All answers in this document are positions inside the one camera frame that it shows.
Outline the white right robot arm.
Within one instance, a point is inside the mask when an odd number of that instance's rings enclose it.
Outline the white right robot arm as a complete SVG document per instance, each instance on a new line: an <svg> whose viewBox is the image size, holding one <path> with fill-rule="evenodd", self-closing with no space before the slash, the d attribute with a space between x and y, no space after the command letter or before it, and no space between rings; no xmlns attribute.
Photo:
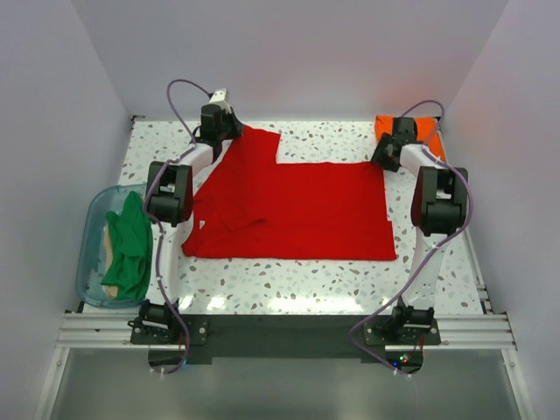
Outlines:
<svg viewBox="0 0 560 420"><path fill-rule="evenodd" d="M391 314L370 328L384 343L414 344L437 332L438 276L449 239L466 223L468 171L447 164L433 119L380 117L375 130L379 140L371 162L390 172L403 168L416 178L410 207L416 245L406 291Z"/></svg>

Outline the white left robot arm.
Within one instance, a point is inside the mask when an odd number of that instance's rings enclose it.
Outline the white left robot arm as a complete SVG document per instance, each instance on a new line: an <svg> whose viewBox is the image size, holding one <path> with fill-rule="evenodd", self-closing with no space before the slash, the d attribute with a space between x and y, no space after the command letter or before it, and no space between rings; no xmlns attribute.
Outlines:
<svg viewBox="0 0 560 420"><path fill-rule="evenodd" d="M193 178L215 163L222 143L241 136L243 123L226 101L201 108L199 135L175 159L150 164L143 210L151 222L151 272L130 342L144 346L203 346L208 319L179 309L179 254L193 231Z"/></svg>

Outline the red t shirt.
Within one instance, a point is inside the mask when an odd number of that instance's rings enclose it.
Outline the red t shirt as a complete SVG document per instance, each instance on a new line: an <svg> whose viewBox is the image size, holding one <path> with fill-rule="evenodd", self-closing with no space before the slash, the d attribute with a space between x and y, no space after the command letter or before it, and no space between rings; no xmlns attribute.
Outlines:
<svg viewBox="0 0 560 420"><path fill-rule="evenodd" d="M280 164L277 133L247 127L193 199L185 256L394 261L382 169Z"/></svg>

